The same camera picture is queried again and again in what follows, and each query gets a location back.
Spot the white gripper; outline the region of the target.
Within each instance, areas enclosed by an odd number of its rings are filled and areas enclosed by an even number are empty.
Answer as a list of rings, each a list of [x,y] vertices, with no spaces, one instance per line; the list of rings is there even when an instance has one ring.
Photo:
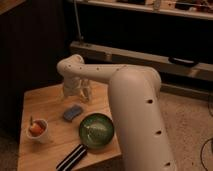
[[[79,77],[65,78],[63,81],[63,94],[69,96],[79,95],[81,91],[81,79]]]

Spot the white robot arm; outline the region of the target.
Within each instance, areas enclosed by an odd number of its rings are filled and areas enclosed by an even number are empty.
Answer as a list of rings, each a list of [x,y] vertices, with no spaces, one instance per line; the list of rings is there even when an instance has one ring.
[[[58,62],[63,94],[77,93],[79,81],[108,85],[108,99],[125,171],[178,171],[161,111],[158,94],[161,78],[146,66],[86,64],[72,55]]]

